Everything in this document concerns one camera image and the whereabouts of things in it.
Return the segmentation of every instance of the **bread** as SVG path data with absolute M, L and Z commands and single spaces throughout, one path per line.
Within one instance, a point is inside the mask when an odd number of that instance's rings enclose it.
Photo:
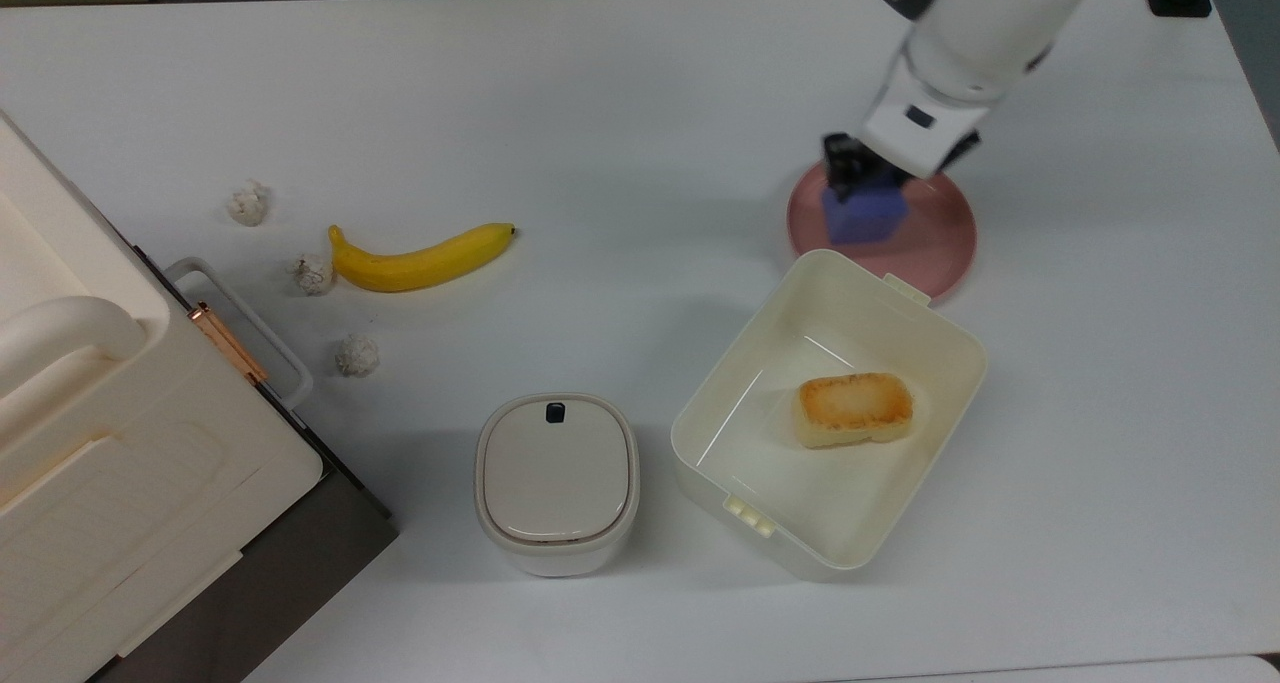
M 911 427 L 911 393 L 892 373 L 813 379 L 796 390 L 791 411 L 806 449 L 887 443 Z

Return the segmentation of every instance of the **purple cube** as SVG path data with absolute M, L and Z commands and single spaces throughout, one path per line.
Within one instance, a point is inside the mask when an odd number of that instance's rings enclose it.
M 906 200 L 892 182 L 858 188 L 840 201 L 836 191 L 822 191 L 822 212 L 833 246 L 874 244 L 887 240 L 906 217 Z

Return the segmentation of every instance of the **container lid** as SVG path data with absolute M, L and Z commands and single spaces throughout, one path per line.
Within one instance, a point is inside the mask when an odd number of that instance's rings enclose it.
M 539 396 L 507 411 L 483 441 L 484 505 L 517 541 L 556 544 L 604 533 L 630 495 L 621 420 L 575 396 Z

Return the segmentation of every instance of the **yellow banana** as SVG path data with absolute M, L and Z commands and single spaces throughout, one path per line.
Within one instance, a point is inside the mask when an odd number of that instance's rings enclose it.
M 371 255 L 348 244 L 342 228 L 329 226 L 335 272 L 357 287 L 385 294 L 435 287 L 463 276 L 498 258 L 513 237 L 516 226 L 511 223 L 489 223 L 413 253 Z

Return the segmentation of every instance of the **pink plate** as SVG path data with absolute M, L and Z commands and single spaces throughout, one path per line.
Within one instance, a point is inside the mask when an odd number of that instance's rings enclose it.
M 909 182 L 902 188 L 905 221 L 890 240 L 877 244 L 832 246 L 822 214 L 826 187 L 827 174 L 817 164 L 791 191 L 787 235 L 796 255 L 819 247 L 835 249 L 879 278 L 895 274 L 934 301 L 950 294 L 969 272 L 978 247 L 978 226 L 951 178 L 937 174 L 928 182 Z

